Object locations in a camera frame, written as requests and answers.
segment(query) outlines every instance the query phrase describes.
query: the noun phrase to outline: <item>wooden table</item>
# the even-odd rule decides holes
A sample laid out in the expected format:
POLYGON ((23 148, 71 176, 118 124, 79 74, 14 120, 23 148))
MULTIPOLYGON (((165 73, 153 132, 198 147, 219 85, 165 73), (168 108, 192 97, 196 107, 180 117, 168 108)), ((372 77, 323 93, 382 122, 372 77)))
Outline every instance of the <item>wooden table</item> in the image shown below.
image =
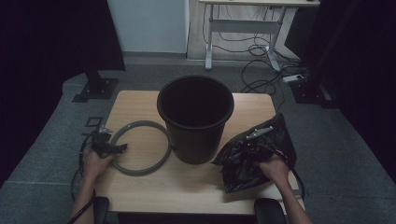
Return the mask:
POLYGON ((199 0, 200 3, 210 5, 208 38, 206 45, 205 69, 212 69, 212 33, 247 33, 247 34, 270 34, 270 44, 266 47, 271 65, 276 71, 280 71, 276 61, 274 48, 282 27, 287 7, 318 7, 319 0, 199 0), (214 5, 240 5, 240 6, 269 6, 282 7, 277 21, 240 21, 218 20, 213 17, 214 5))
MULTIPOLYGON (((157 112, 157 91, 121 91, 111 110, 107 128, 118 131, 133 121, 152 120, 165 125, 157 112)), ((234 111, 227 121, 219 149, 229 139, 275 115, 271 97, 266 94, 234 93, 234 111)), ((119 156, 119 164, 128 169, 148 168, 160 160, 167 140, 160 131, 139 127, 125 133, 119 144, 128 144, 119 156)), ((254 200, 260 197, 281 199, 274 184, 226 194, 221 167, 210 162, 191 165, 180 161, 173 153, 156 172, 146 176, 124 175, 109 167, 97 180, 96 191, 110 200, 110 211, 194 213, 194 214, 254 214, 254 200)), ((290 173, 290 183, 298 188, 290 173)))

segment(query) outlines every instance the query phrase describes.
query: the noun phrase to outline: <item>gray hose ring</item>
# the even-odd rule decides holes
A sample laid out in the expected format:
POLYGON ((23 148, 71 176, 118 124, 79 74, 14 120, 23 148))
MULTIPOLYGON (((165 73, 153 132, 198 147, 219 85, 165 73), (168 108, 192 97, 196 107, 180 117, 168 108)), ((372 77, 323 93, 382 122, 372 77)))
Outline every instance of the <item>gray hose ring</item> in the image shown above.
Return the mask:
POLYGON ((113 161, 113 165, 120 172, 122 172, 122 173, 124 173, 126 175, 141 176, 141 175, 151 174, 152 172, 158 170, 165 163, 165 161, 168 159, 168 157, 169 157, 169 155, 171 154, 171 151, 172 151, 172 145, 170 143, 168 132, 166 131, 166 129, 161 124, 159 124, 157 122, 154 122, 154 121, 150 121, 150 120, 139 120, 139 121, 135 121, 135 122, 132 122, 132 123, 124 126, 118 132, 116 132, 116 134, 114 134, 113 138, 111 138, 110 145, 113 145, 113 146, 116 145, 117 141, 119 140, 119 138, 124 133, 128 132, 132 128, 141 127, 141 126, 153 127, 153 128, 159 129, 161 132, 163 132, 165 134, 166 138, 168 139, 168 149, 166 150, 165 155, 163 156, 163 158, 160 161, 158 161, 153 166, 151 166, 151 167, 149 167, 147 169, 143 169, 143 170, 129 170, 129 169, 126 169, 126 168, 120 166, 117 163, 117 161, 114 160, 113 161))

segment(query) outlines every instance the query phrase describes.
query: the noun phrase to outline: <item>crumpled plastic bag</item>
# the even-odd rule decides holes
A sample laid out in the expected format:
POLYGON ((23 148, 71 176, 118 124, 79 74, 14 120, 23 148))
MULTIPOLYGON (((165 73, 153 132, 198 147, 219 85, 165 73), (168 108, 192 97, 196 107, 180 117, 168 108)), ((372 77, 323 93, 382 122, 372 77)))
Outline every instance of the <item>crumpled plastic bag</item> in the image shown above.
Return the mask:
POLYGON ((218 153, 212 163, 223 166, 221 173, 226 193, 253 188, 268 182, 269 179, 262 173, 257 162, 270 159, 274 151, 281 152, 284 156, 282 159, 289 168, 294 168, 297 155, 281 113, 233 137, 218 153), (270 126, 274 128, 272 131, 247 140, 247 136, 256 129, 270 126))

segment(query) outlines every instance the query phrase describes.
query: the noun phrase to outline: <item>white wall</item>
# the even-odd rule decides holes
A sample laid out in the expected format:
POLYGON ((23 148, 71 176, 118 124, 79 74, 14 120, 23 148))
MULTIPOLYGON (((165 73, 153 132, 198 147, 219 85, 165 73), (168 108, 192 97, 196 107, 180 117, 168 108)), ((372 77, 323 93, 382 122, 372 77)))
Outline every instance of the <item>white wall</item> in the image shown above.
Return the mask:
POLYGON ((186 53, 189 0, 108 0, 122 51, 186 53))

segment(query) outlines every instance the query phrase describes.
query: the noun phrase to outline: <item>person's left hand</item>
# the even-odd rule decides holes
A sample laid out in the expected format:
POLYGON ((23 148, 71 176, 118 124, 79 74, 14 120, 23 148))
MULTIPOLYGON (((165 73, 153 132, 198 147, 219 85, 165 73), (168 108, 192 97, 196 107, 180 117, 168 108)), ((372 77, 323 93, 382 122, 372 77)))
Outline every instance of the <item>person's left hand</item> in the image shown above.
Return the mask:
POLYGON ((101 159, 99 155, 92 149, 88 149, 84 164, 84 177, 96 179, 115 159, 115 155, 101 159))

